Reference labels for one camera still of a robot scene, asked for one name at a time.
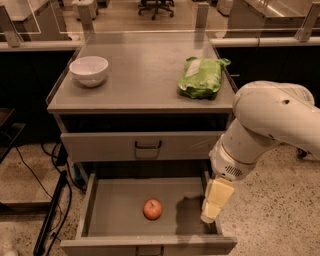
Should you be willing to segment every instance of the red apple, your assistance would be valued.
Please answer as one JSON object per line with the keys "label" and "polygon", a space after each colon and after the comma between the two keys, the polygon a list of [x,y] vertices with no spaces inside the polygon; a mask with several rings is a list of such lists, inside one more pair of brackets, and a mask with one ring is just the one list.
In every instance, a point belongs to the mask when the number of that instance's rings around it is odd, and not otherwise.
{"label": "red apple", "polygon": [[148,220],[156,220],[161,216],[162,204],[158,199],[150,198],[143,206],[143,214]]}

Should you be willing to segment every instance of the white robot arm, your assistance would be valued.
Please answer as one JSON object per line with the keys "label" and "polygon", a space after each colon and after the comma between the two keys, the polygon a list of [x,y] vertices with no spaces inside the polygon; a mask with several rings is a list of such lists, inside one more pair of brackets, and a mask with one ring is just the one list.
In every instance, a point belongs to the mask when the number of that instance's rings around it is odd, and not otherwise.
{"label": "white robot arm", "polygon": [[233,102],[235,119],[210,152],[212,170],[201,219],[215,220],[233,192],[233,181],[254,169],[281,142],[320,159],[320,110],[305,87],[268,81],[243,86]]}

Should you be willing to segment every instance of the terrazzo floor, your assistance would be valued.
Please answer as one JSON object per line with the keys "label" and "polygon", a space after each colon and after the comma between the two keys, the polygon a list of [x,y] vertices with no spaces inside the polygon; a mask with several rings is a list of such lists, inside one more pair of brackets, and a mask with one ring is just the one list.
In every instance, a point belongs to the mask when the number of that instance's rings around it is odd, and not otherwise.
{"label": "terrazzo floor", "polygon": [[[101,9],[94,21],[96,31],[106,30],[156,30],[193,29],[196,3],[176,1],[175,17],[166,13],[156,21],[151,15],[138,16],[138,1],[112,1],[108,8]],[[81,30],[72,11],[65,10],[68,31],[76,34]],[[213,7],[209,9],[208,28],[223,31],[227,18]],[[43,145],[52,152],[55,144]],[[59,178],[51,157],[40,144],[26,144],[13,148],[0,165],[0,201],[39,201],[50,197],[39,185],[39,179],[48,194],[52,195]],[[64,256],[60,240],[73,239],[80,218],[84,194],[72,185],[72,203],[66,222],[50,255]],[[236,237],[238,244],[230,256],[315,256],[320,255],[320,161],[311,156],[296,157],[296,149],[281,144],[267,152],[245,180],[235,183],[235,193],[220,214],[225,236]],[[61,211],[66,211],[69,191],[65,187],[59,202]],[[55,224],[58,224],[60,211]],[[44,215],[0,216],[0,255],[15,248],[20,256],[33,255],[33,249],[44,220]],[[46,247],[52,241],[48,236]]]}

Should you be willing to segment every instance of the bowl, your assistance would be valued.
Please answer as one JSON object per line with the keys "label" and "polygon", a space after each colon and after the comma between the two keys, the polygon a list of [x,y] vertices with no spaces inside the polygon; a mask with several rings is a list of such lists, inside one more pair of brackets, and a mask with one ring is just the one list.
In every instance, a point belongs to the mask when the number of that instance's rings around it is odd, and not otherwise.
{"label": "bowl", "polygon": [[73,61],[69,70],[73,79],[87,87],[94,87],[107,77],[108,61],[99,56],[86,56]]}

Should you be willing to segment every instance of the green bag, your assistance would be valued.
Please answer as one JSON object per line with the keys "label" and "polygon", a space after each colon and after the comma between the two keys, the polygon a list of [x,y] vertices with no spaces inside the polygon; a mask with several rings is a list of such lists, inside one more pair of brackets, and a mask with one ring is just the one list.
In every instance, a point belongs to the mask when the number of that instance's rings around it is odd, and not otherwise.
{"label": "green bag", "polygon": [[178,86],[192,99],[212,97],[220,90],[223,68],[230,63],[228,59],[190,57]]}

